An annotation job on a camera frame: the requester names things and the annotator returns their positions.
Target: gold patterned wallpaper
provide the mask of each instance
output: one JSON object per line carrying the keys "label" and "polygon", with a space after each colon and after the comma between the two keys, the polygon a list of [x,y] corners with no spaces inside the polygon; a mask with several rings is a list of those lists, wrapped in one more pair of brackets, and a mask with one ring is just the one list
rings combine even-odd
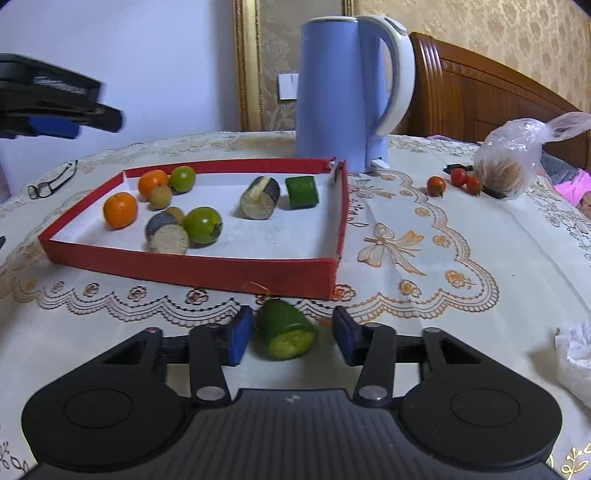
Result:
{"label": "gold patterned wallpaper", "polygon": [[[300,28],[342,15],[342,0],[261,0],[264,129],[295,127],[295,102],[277,101],[277,73],[296,72]],[[356,14],[382,14],[409,31],[504,63],[591,112],[591,21],[572,0],[356,0]]]}

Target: white kettle handle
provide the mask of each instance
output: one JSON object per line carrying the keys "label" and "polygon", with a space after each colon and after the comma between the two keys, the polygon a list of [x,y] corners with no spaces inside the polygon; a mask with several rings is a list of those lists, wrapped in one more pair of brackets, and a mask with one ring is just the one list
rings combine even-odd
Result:
{"label": "white kettle handle", "polygon": [[382,120],[376,126],[376,134],[389,135],[402,121],[413,97],[415,64],[413,45],[404,26],[388,17],[379,15],[360,15],[358,19],[380,25],[395,47],[390,52],[392,57],[392,90],[388,99],[388,107]]}

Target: cardboard tray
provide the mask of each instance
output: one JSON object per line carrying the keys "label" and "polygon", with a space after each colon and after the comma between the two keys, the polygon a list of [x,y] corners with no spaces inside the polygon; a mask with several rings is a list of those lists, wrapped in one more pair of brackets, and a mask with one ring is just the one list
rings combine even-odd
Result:
{"label": "cardboard tray", "polygon": [[[185,213],[211,206],[222,216],[222,234],[213,245],[186,255],[149,252],[144,228],[156,212],[137,191],[139,177],[155,169],[195,169],[193,190],[173,196]],[[268,220],[248,220],[240,196],[259,175],[273,176],[281,198]],[[319,204],[289,210],[285,178],[314,175]],[[138,199],[138,219],[121,230],[104,221],[102,206],[117,192]],[[328,160],[266,158],[185,162],[131,168],[102,184],[40,236],[52,262],[112,275],[189,287],[255,294],[329,299],[333,293],[349,209],[346,167]]]}

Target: electric kettle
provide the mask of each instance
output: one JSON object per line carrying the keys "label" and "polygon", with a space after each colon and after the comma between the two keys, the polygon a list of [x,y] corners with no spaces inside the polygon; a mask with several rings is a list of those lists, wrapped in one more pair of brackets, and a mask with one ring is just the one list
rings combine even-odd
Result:
{"label": "electric kettle", "polygon": [[[387,91],[380,39],[392,58]],[[378,15],[320,17],[301,30],[296,156],[346,160],[350,172],[388,168],[388,134],[413,95],[414,53],[399,22]]]}

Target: tablecloth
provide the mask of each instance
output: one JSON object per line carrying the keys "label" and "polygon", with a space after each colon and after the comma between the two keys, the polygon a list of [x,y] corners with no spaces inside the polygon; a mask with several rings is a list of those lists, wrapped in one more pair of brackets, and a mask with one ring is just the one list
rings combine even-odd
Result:
{"label": "tablecloth", "polygon": [[[330,313],[347,307],[358,322],[377,321],[403,335],[440,327],[546,388],[563,411],[563,429],[548,464],[567,479],[591,476],[591,412],[556,381],[554,334],[589,315],[591,222],[542,178],[516,200],[472,197],[448,186],[424,192],[448,163],[469,164],[472,145],[390,138],[390,170],[349,176],[350,210],[337,285],[328,301],[287,299],[319,324],[306,356],[268,362],[248,350],[226,368],[238,388],[330,388],[355,385],[330,335]],[[147,326],[183,335],[206,322],[228,321],[267,298],[113,277],[45,257],[37,235],[59,214],[123,168],[217,158],[294,155],[293,132],[216,132],[105,151],[79,161],[55,195],[32,201],[25,191],[0,207],[0,479],[12,480],[35,460],[20,428],[26,400]],[[48,172],[50,179],[62,166]],[[168,383],[188,394],[186,367]],[[397,368],[395,394],[417,382],[416,368]]]}

